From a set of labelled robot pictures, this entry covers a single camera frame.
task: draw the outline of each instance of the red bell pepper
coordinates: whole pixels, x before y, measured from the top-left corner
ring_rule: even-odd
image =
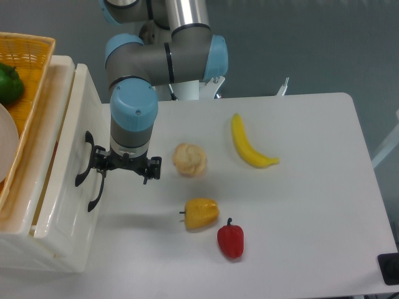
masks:
[[[232,218],[227,225],[218,231],[218,243],[223,254],[231,259],[242,256],[244,252],[244,231],[238,225],[231,225]]]

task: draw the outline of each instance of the gray floor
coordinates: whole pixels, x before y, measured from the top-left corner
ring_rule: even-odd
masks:
[[[208,0],[211,27],[226,38],[224,97],[346,92],[373,156],[398,123],[399,1]],[[108,102],[104,48],[140,25],[106,23],[97,0],[0,0],[0,30],[57,39],[55,54],[87,64]],[[399,220],[399,148],[376,175],[391,221]]]

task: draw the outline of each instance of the yellow banana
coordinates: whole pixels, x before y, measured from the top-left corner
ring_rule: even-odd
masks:
[[[239,155],[248,164],[257,168],[265,168],[279,163],[279,158],[269,158],[264,154],[257,152],[251,146],[245,133],[243,120],[238,113],[235,113],[231,119],[231,133],[233,134],[234,145]]]

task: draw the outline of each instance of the bread roll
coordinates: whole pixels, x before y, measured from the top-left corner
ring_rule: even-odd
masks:
[[[198,145],[181,143],[176,147],[172,161],[179,173],[199,176],[206,168],[206,153]]]

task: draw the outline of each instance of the orange basket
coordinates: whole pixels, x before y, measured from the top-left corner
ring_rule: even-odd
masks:
[[[9,172],[0,182],[0,210],[21,161],[54,49],[55,39],[50,37],[0,32],[0,62],[16,67],[25,85],[23,96],[13,104],[5,105],[17,125],[19,144]]]

